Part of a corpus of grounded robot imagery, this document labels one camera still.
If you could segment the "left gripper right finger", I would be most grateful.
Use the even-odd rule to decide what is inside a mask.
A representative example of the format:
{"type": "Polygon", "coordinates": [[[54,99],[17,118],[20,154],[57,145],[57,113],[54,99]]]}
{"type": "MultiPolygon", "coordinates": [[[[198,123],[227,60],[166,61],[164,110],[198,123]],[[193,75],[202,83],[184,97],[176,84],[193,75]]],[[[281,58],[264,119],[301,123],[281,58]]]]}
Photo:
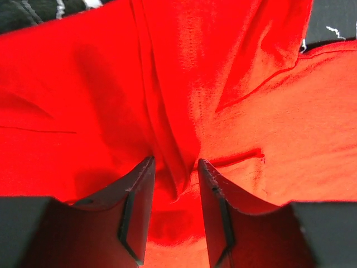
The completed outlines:
{"type": "Polygon", "coordinates": [[[281,267],[279,207],[226,179],[207,160],[198,164],[210,267],[281,267]]]}

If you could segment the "red t-shirt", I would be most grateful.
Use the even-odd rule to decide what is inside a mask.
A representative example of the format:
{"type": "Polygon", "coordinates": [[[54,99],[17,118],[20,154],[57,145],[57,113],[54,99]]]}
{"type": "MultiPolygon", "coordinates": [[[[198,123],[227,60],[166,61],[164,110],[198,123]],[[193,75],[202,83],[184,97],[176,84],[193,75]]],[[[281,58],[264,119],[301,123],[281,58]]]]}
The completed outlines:
{"type": "Polygon", "coordinates": [[[274,204],[356,199],[356,42],[311,1],[2,1],[1,194],[157,159],[148,267],[207,267],[197,163],[274,204]]]}

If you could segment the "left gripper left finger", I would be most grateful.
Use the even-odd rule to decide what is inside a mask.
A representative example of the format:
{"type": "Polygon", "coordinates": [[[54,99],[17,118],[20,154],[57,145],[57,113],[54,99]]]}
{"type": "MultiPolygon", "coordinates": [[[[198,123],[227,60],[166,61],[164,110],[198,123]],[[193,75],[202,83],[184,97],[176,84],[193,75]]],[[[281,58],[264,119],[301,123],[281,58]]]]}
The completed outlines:
{"type": "Polygon", "coordinates": [[[137,265],[144,263],[155,168],[155,158],[147,157],[127,175],[74,203],[79,208],[113,208],[123,202],[117,237],[137,265]]]}

